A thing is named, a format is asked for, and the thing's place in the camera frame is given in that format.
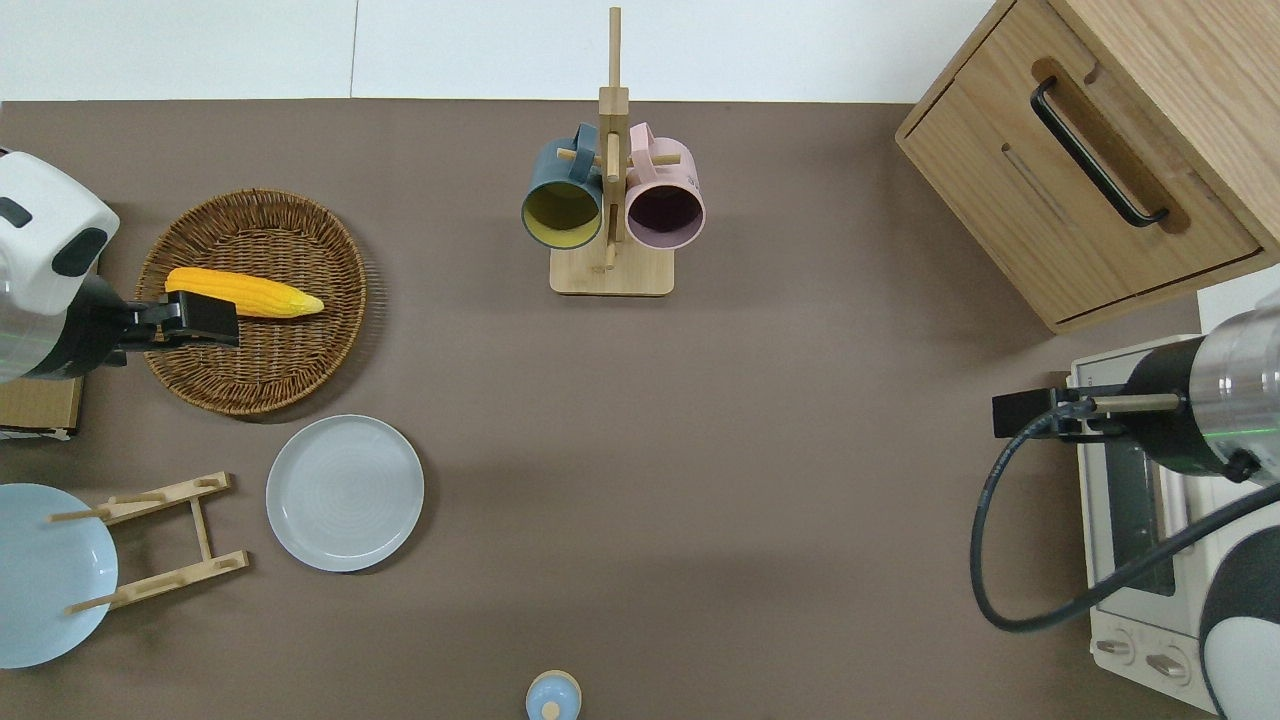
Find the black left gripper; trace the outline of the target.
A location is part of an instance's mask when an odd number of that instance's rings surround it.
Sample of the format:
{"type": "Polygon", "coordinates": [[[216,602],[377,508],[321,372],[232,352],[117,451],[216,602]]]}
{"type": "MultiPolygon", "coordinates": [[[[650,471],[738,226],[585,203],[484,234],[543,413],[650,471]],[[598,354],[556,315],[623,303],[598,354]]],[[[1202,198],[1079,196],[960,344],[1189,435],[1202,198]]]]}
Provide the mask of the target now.
{"type": "Polygon", "coordinates": [[[155,302],[129,302],[129,322],[119,351],[169,351],[191,342],[224,347],[241,345],[237,307],[209,296],[164,296],[155,302]]]}

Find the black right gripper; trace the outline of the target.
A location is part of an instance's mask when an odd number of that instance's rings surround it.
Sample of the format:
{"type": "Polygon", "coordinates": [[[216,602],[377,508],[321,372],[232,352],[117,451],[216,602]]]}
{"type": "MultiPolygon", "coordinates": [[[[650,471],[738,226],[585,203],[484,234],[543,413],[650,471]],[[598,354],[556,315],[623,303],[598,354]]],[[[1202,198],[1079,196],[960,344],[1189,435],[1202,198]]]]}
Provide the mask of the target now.
{"type": "Polygon", "coordinates": [[[1011,439],[1028,424],[1059,405],[1061,441],[1116,441],[1132,438],[1129,429],[1111,411],[1098,410],[1102,398],[1125,395],[1124,384],[1083,388],[1024,389],[993,397],[993,437],[1011,439]]]}

